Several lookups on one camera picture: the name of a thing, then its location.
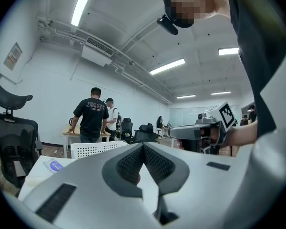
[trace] black bag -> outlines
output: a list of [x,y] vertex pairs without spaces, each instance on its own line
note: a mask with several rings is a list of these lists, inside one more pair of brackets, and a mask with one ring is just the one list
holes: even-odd
[[118,111],[118,118],[116,119],[116,132],[115,132],[115,136],[117,138],[121,138],[121,122],[122,122],[122,117]]

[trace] person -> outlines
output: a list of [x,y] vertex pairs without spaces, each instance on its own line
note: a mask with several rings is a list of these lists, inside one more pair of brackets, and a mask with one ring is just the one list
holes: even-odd
[[163,124],[162,124],[162,116],[159,116],[158,120],[157,120],[157,128],[162,129]]
[[106,126],[105,131],[110,133],[109,142],[112,142],[114,141],[114,137],[115,137],[116,121],[119,116],[119,111],[117,108],[114,107],[112,98],[107,98],[106,105],[109,108],[108,109],[109,118],[107,120],[107,126]]
[[244,118],[240,121],[239,126],[243,126],[243,125],[247,125],[247,124],[248,124],[247,115],[244,114]]
[[90,98],[82,100],[73,112],[74,118],[72,119],[69,133],[74,133],[75,126],[82,116],[80,127],[81,143],[96,143],[100,138],[100,133],[105,133],[109,114],[107,106],[100,100],[101,93],[100,88],[92,88]]
[[157,131],[161,131],[160,136],[162,136],[162,133],[163,133],[163,124],[162,124],[162,122],[163,122],[162,116],[159,116],[158,120],[157,120],[157,126],[156,127],[157,127]]
[[250,114],[249,114],[249,124],[253,123],[256,120],[256,114],[255,114],[255,106],[251,105],[250,106]]
[[[274,120],[260,94],[286,55],[284,17],[273,0],[163,1],[167,17],[179,27],[188,28],[194,22],[214,15],[231,19],[237,35],[239,58],[247,72],[260,116],[251,125],[231,127],[223,146],[252,144],[259,136],[275,130]],[[213,141],[217,140],[217,129],[207,132]]]

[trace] ceiling light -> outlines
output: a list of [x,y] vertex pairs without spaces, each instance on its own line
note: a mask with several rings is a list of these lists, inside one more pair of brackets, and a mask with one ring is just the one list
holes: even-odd
[[238,54],[239,48],[222,48],[218,49],[218,55]]
[[187,97],[196,97],[196,95],[182,96],[182,97],[177,97],[177,98],[187,98]]
[[212,93],[211,95],[230,94],[231,92]]
[[75,6],[71,24],[78,26],[82,17],[82,12],[85,9],[88,0],[78,0]]
[[166,71],[166,70],[168,70],[168,69],[171,69],[171,68],[173,68],[173,67],[179,66],[179,65],[184,64],[184,63],[185,63],[185,60],[184,60],[184,59],[179,59],[179,60],[177,60],[177,61],[175,61],[175,62],[166,64],[166,65],[164,65],[164,66],[162,66],[162,67],[160,67],[160,68],[158,68],[158,69],[155,69],[155,70],[153,70],[153,71],[150,71],[150,74],[157,74],[157,73],[159,73],[159,72]]

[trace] black t-shirt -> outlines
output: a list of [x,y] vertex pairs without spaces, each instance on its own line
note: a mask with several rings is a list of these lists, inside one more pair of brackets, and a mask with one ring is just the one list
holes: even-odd
[[82,115],[81,134],[87,137],[99,137],[102,128],[102,119],[109,117],[106,104],[96,98],[82,100],[73,114],[76,117]]
[[243,125],[247,125],[247,124],[248,124],[248,120],[242,119],[242,120],[240,121],[240,125],[239,125],[239,126],[243,126]]
[[229,4],[239,56],[259,110],[257,135],[260,136],[276,128],[260,93],[286,55],[286,28],[273,0],[229,0]]
[[256,119],[255,111],[250,112],[248,119],[251,120],[252,123],[255,121],[255,119]]

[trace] desk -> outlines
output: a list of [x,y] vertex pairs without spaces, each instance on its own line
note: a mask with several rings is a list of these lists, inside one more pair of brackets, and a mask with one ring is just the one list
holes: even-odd
[[[29,175],[25,178],[25,182],[20,190],[18,199],[23,201],[25,197],[42,181],[49,178],[53,175],[51,171],[47,169],[44,165],[44,162],[49,161],[53,157],[48,156],[40,156],[36,163],[34,164],[32,170],[30,171]],[[60,163],[63,167],[71,164],[75,159],[71,158],[54,158]]]
[[162,128],[162,132],[161,132],[162,137],[165,135],[165,133],[168,131],[168,129],[170,129],[170,128]]
[[[71,127],[70,125],[65,125],[64,129],[62,130],[62,135],[65,139],[64,144],[63,144],[63,156],[65,158],[67,158],[67,148],[69,145],[69,138],[75,137],[75,136],[78,136],[78,137],[80,136],[80,126],[79,125],[77,125],[75,127],[75,130],[74,130],[75,133],[73,133],[73,132],[69,133],[68,132],[70,127]],[[110,133],[108,133],[108,132],[106,132],[106,134],[101,133],[101,137],[105,137],[106,142],[109,142]]]

